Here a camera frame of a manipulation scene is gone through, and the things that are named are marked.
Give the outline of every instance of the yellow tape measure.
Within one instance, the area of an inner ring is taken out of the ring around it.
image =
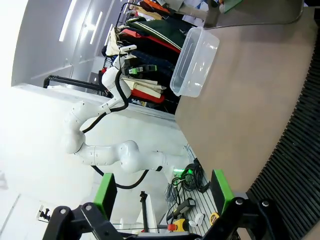
[[[215,221],[219,218],[219,214],[217,212],[214,212],[210,216],[210,224],[211,226],[215,223]]]

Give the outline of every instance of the black cable bundle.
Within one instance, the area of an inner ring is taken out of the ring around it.
[[[184,180],[181,184],[183,189],[188,192],[197,190],[203,194],[210,186],[210,182],[203,185],[204,170],[197,158],[193,160],[193,163],[186,166],[179,179]]]
[[[183,201],[186,200],[185,191],[191,192],[193,190],[197,190],[200,193],[205,193],[209,186],[210,181],[203,185],[203,179],[204,179],[204,170],[197,158],[193,160],[193,163],[187,165],[184,169],[184,171],[181,173],[181,177],[174,177],[171,182],[171,186],[167,187],[167,190],[171,190],[171,195],[175,196],[174,200],[172,202],[172,206],[169,207],[168,212],[166,214],[166,218],[168,219],[168,215],[175,204],[180,205],[181,204],[181,198],[179,195],[179,192],[182,189],[183,194]]]

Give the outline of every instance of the red garment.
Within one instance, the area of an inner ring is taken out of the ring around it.
[[[154,8],[154,9],[158,9],[160,11],[166,12],[166,13],[170,13],[170,11],[164,7],[162,7],[159,3],[157,2],[153,2],[150,0],[143,0],[146,4],[148,4],[150,7]]]
[[[151,96],[149,94],[146,94],[143,91],[139,91],[137,89],[133,89],[131,91],[131,95],[134,97],[140,98],[140,99],[145,99],[145,100],[151,101],[156,104],[161,104],[165,100],[165,96],[163,96],[163,95],[161,95],[160,98],[157,98],[157,97]]]
[[[175,46],[173,46],[172,44],[170,43],[167,43],[167,42],[164,42],[164,41],[161,41],[160,39],[154,37],[154,36],[141,36],[139,33],[135,32],[135,31],[132,31],[132,30],[129,30],[129,29],[123,29],[122,30],[122,33],[125,33],[125,34],[128,34],[132,37],[135,37],[135,38],[146,38],[146,39],[150,39],[158,44],[161,44],[173,51],[175,51],[176,53],[180,54],[181,53],[181,50],[176,48]]]

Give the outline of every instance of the green jacket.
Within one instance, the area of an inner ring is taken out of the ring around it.
[[[181,50],[186,36],[175,26],[165,20],[127,22],[129,27],[142,30],[151,36],[169,43]]]

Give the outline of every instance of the clothes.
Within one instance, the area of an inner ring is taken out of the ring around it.
[[[144,93],[142,91],[139,91],[137,89],[133,89],[131,91],[131,95],[134,97],[137,97],[139,99],[147,100],[148,102],[154,102],[157,104],[161,104],[165,100],[165,96],[161,95],[159,98],[151,96],[147,93]]]
[[[105,55],[106,56],[113,56],[113,55],[119,55],[120,49],[117,45],[117,36],[115,32],[115,28],[112,28],[109,35],[109,42],[106,46]]]
[[[197,9],[193,6],[182,4],[180,9],[176,12],[177,14],[188,15],[194,18],[206,20],[208,12],[204,10]]]
[[[149,12],[144,10],[141,6],[136,6],[136,11],[140,14],[148,15],[152,17],[154,20],[162,20],[162,16],[156,12]]]
[[[181,51],[186,36],[165,20],[129,22],[128,26],[144,30],[151,36],[169,43]]]
[[[121,32],[129,33],[129,31],[124,31],[124,30],[130,30],[131,31],[130,33],[135,32],[135,33],[137,33],[137,34],[139,34],[140,36],[143,36],[143,37],[150,36],[150,34],[146,33],[145,31],[142,31],[142,30],[139,30],[139,29],[136,29],[136,28],[133,28],[133,27],[129,27],[129,26],[126,26],[121,30]]]
[[[151,13],[158,13],[161,16],[171,16],[173,14],[171,12],[167,12],[168,11],[167,9],[166,9],[166,11],[162,11],[160,9],[153,8],[153,7],[151,7],[149,4],[147,4],[144,1],[141,1],[139,4],[144,10],[146,10],[148,12],[151,12]]]
[[[155,56],[151,56],[147,53],[144,53],[139,50],[134,50],[131,52],[132,55],[136,56],[137,58],[140,59],[140,61],[143,64],[146,65],[156,65],[157,70],[168,76],[169,78],[172,77],[174,70],[175,70],[175,65],[173,65],[171,62],[165,59],[161,59]]]
[[[170,25],[174,26],[176,29],[181,30],[185,35],[189,32],[192,27],[195,27],[191,23],[187,21],[183,21],[181,19],[176,19],[174,17],[168,16],[165,21],[167,21]]]
[[[150,1],[150,0],[143,0],[146,4],[148,4],[150,7],[154,8],[154,9],[158,9],[162,12],[165,12],[165,13],[168,13],[170,14],[170,11],[164,7],[162,7],[160,4],[158,4],[157,2],[153,2],[153,1]]]
[[[175,46],[173,46],[172,44],[163,42],[161,40],[159,40],[158,38],[154,37],[154,36],[150,36],[148,33],[144,32],[143,30],[139,30],[139,29],[135,29],[135,28],[126,28],[122,31],[123,33],[129,34],[135,38],[148,38],[150,40],[152,40],[153,42],[156,42],[158,44],[161,44],[162,46],[165,46],[173,51],[175,51],[176,53],[180,54],[181,50],[176,48]]]
[[[136,11],[136,14],[140,17],[144,17],[147,21],[152,21],[152,20],[155,20],[152,16],[149,16],[149,15],[146,15],[146,14],[143,14],[141,12],[138,12]]]
[[[146,21],[146,19],[142,16],[138,16],[135,18],[130,18],[129,20],[127,20],[125,23],[128,25],[128,23],[134,23],[134,22],[144,22]]]

